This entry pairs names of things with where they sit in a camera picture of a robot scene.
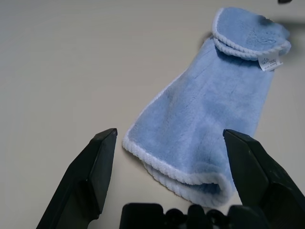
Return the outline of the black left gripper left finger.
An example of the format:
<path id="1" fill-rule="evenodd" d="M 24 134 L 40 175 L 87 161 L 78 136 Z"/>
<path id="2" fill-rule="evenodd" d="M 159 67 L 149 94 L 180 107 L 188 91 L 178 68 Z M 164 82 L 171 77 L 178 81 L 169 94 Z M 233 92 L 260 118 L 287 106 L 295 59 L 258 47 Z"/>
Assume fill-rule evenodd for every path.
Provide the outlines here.
<path id="1" fill-rule="evenodd" d="M 96 134 L 68 166 L 37 227 L 86 229 L 103 211 L 117 129 Z"/>

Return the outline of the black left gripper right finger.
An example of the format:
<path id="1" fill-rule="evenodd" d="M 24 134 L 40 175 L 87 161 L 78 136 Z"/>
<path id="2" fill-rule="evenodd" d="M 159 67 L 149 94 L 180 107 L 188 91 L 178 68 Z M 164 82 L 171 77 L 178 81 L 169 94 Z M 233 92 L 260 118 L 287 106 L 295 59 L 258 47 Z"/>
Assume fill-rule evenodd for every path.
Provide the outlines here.
<path id="1" fill-rule="evenodd" d="M 242 204 L 258 207 L 273 229 L 303 229 L 305 197 L 288 173 L 249 135 L 225 129 L 223 136 Z"/>

